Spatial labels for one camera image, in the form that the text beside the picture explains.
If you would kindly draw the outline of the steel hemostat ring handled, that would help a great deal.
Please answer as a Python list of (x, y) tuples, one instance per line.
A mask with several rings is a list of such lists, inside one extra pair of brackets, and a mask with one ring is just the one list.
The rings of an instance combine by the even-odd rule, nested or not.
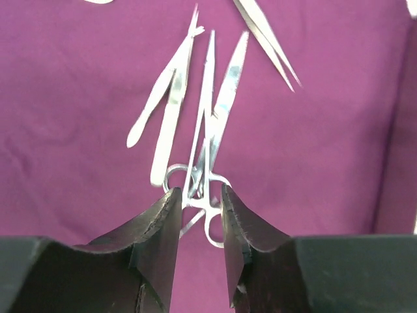
[(219, 205), (210, 198), (210, 182), (227, 182), (227, 179), (210, 170), (210, 116), (214, 89), (215, 71), (215, 30), (210, 32), (197, 120), (188, 164), (174, 164), (168, 167), (164, 186), (167, 186), (170, 175), (177, 170), (186, 172), (182, 188), (182, 208), (193, 207), (199, 211), (181, 230), (183, 236), (201, 218), (205, 217), (205, 235), (209, 243), (217, 248), (223, 248), (223, 243), (215, 241), (210, 236), (210, 223), (215, 216), (222, 213)]

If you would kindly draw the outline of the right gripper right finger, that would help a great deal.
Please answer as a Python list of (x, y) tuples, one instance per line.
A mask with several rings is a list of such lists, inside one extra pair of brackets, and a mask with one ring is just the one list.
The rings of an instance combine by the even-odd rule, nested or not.
[(222, 187), (236, 312), (415, 312), (415, 235), (291, 237)]

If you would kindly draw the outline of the steel forceps ring handled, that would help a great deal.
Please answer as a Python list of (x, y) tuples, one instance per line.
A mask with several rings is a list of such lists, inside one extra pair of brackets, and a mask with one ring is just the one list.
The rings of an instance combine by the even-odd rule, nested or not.
[(203, 109), (202, 115), (205, 118), (205, 138), (199, 158), (197, 159), (197, 164), (188, 173), (192, 181), (186, 184), (184, 190), (189, 197), (205, 194), (205, 189), (209, 187), (210, 181), (221, 181), (224, 183), (227, 181), (220, 175), (214, 175), (212, 169), (225, 132), (229, 114), (235, 101), (237, 87), (245, 61), (248, 38), (249, 33), (247, 31), (241, 34), (230, 58), (227, 70), (225, 71), (217, 100), (215, 104), (212, 104), (216, 60), (215, 32), (211, 32), (210, 34), (205, 73), (201, 88), (201, 103), (199, 105)]

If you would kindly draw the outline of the pointed steel tweezers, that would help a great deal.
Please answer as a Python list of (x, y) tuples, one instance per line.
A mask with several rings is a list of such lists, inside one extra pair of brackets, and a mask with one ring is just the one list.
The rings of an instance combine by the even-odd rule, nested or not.
[(233, 1), (240, 15), (244, 19), (248, 29), (252, 32), (276, 70), (280, 73), (288, 88), (294, 92), (294, 88), (283, 66), (286, 66), (296, 83), (302, 87), (301, 81), (291, 66), (282, 46), (278, 42), (265, 13), (255, 0)]

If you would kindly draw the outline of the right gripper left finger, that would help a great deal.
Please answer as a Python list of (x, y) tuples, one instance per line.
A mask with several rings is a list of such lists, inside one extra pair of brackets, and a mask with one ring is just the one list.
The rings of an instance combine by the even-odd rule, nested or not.
[(86, 245), (1, 238), (2, 312), (168, 312), (181, 192)]

